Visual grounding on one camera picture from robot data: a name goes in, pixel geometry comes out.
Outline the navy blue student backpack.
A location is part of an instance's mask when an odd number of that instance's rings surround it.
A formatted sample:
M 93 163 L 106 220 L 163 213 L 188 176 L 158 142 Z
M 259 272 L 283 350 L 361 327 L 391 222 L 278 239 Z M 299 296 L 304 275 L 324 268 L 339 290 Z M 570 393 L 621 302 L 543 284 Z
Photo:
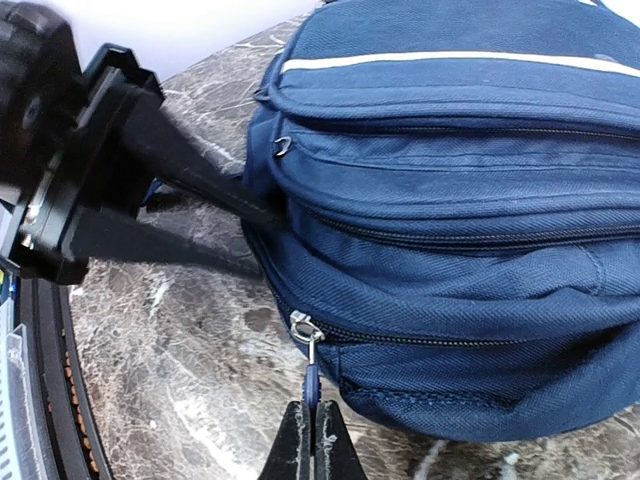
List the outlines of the navy blue student backpack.
M 275 56 L 242 184 L 261 275 L 345 402 L 451 440 L 639 400 L 639 28 L 598 1 L 330 1 Z

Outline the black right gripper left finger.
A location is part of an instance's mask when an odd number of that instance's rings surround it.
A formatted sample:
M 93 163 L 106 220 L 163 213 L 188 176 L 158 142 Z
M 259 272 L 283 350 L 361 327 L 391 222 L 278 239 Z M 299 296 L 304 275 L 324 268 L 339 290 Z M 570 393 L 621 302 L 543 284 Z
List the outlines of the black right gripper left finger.
M 287 405 L 259 480 L 311 478 L 312 425 L 309 408 L 303 401 Z

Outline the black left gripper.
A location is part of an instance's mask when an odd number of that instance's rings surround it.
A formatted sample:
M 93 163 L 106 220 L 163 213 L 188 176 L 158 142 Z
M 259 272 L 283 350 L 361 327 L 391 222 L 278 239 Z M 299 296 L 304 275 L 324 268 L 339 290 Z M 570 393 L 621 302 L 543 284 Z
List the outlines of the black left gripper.
M 82 67 L 63 16 L 2 3 L 1 202 L 12 214 L 3 267 L 59 285 L 81 283 L 89 258 L 262 278 L 250 260 L 131 218 L 154 175 L 254 225 L 285 225 L 280 211 L 198 152 L 163 98 L 132 50 L 106 43 Z

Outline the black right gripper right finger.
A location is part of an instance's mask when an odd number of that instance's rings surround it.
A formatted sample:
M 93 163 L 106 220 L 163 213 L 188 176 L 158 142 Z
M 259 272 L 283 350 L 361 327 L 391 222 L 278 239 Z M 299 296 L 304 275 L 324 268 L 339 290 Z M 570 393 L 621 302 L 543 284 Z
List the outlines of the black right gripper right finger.
M 314 478 L 367 480 L 339 405 L 335 401 L 320 402 L 316 409 Z

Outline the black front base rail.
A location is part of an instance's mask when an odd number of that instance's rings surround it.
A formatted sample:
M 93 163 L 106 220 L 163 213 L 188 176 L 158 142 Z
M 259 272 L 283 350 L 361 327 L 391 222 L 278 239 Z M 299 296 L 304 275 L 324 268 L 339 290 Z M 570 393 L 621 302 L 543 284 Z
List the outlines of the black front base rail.
M 65 287 L 19 280 L 15 326 L 26 343 L 29 397 L 51 479 L 111 479 L 77 353 Z

